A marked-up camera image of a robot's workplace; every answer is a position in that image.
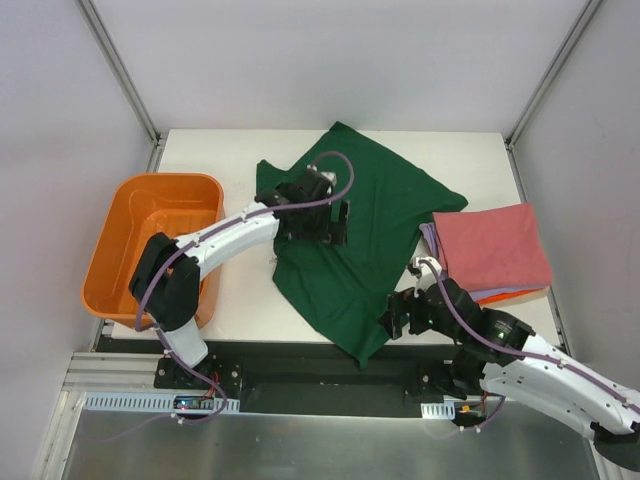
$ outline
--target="green cloth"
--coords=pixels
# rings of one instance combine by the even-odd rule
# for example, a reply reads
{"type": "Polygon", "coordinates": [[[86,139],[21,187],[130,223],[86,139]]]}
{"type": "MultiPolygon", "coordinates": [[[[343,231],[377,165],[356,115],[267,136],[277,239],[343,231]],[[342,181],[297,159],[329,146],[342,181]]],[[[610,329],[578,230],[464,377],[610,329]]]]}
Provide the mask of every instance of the green cloth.
{"type": "MultiPolygon", "coordinates": [[[[258,164],[257,191],[293,181],[327,150],[344,153],[355,171],[348,245],[331,246],[276,239],[273,281],[315,328],[366,366],[389,340],[377,320],[420,239],[418,226],[433,212],[458,212],[467,200],[391,150],[336,123],[289,171],[265,160],[258,164]]],[[[336,172],[338,192],[348,180],[340,158],[325,158],[319,170],[336,172]]],[[[337,216],[334,205],[334,218],[337,216]]]]}

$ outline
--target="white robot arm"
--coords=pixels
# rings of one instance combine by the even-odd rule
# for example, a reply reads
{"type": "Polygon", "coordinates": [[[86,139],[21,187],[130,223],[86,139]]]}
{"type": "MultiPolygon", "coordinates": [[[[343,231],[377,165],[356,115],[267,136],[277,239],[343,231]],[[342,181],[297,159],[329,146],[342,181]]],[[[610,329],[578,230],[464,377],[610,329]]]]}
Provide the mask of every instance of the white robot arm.
{"type": "Polygon", "coordinates": [[[640,471],[640,392],[564,354],[512,315],[481,309],[433,257],[416,257],[415,288],[389,298],[380,319],[395,338],[436,330],[462,348],[439,388],[458,398],[482,389],[517,400],[569,426],[612,462],[640,471]]]}
{"type": "MultiPolygon", "coordinates": [[[[341,156],[353,173],[339,152],[326,152],[316,160],[329,155],[341,156]]],[[[332,195],[335,181],[333,172],[318,172],[310,166],[295,182],[282,183],[256,196],[237,215],[175,239],[164,233],[149,239],[129,290],[187,367],[198,365],[208,352],[194,315],[200,281],[218,266],[276,236],[346,244],[349,203],[340,203],[336,221],[332,220],[332,203],[350,188],[353,174],[342,192],[332,195]]]]}

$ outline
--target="folded towel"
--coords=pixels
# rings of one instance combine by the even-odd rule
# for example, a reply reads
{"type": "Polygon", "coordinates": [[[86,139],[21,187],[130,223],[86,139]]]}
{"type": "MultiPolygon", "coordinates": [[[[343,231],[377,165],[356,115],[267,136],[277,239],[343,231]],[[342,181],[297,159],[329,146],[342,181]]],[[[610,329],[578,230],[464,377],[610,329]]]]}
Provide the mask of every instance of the folded towel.
{"type": "Polygon", "coordinates": [[[530,204],[435,213],[434,222],[440,264],[465,290],[551,285],[551,267],[530,204]]]}
{"type": "MultiPolygon", "coordinates": [[[[431,255],[438,258],[439,257],[439,248],[438,248],[438,233],[436,231],[436,225],[433,222],[423,223],[420,225],[420,231],[424,236],[424,239],[427,241],[427,246],[429,247],[429,251],[431,255]]],[[[449,278],[446,270],[442,271],[441,274],[442,279],[449,278]]],[[[489,288],[486,290],[477,290],[474,292],[469,292],[471,299],[474,302],[478,302],[481,305],[498,302],[501,300],[506,300],[513,297],[519,297],[522,295],[527,295],[533,292],[537,292],[545,288],[545,285],[526,285],[526,286],[517,286],[517,287],[502,287],[502,288],[489,288]]]]}

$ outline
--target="gray wall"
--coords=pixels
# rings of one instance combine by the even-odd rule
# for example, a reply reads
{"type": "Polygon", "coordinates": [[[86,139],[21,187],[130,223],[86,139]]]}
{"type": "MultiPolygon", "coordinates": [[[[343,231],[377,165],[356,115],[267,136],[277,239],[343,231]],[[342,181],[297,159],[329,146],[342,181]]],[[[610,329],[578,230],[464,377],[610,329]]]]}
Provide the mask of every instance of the gray wall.
{"type": "Polygon", "coordinates": [[[158,127],[507,133],[585,0],[97,0],[158,127]]]}
{"type": "Polygon", "coordinates": [[[516,146],[573,353],[640,388],[640,2],[605,2],[516,146]]]}
{"type": "Polygon", "coordinates": [[[141,128],[74,2],[0,3],[0,470],[28,478],[73,350],[110,197],[141,128]]]}

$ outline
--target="white table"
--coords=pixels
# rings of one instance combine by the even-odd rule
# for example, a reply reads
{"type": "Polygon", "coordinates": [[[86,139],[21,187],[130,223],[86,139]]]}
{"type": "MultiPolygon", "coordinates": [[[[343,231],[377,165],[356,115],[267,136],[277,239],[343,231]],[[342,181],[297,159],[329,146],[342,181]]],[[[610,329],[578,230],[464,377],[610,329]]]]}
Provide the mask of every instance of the white table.
{"type": "MultiPolygon", "coordinates": [[[[290,168],[323,134],[309,130],[172,130],[160,164],[161,172],[198,172],[215,177],[224,189],[228,215],[242,210],[255,195],[256,164],[266,159],[290,168]]],[[[520,202],[503,139],[497,133],[362,132],[424,169],[469,200],[467,211],[520,202]]],[[[425,253],[424,242],[417,253],[425,253]]],[[[228,261],[222,269],[213,320],[201,330],[207,340],[322,342],[280,294],[271,276],[275,268],[271,244],[263,244],[228,261]]],[[[405,272],[397,289],[415,280],[405,272]]],[[[552,343],[558,335],[546,298],[504,308],[530,324],[552,343]]],[[[116,324],[114,338],[154,338],[116,324]]],[[[396,344],[450,344],[435,333],[405,332],[396,344]]]]}

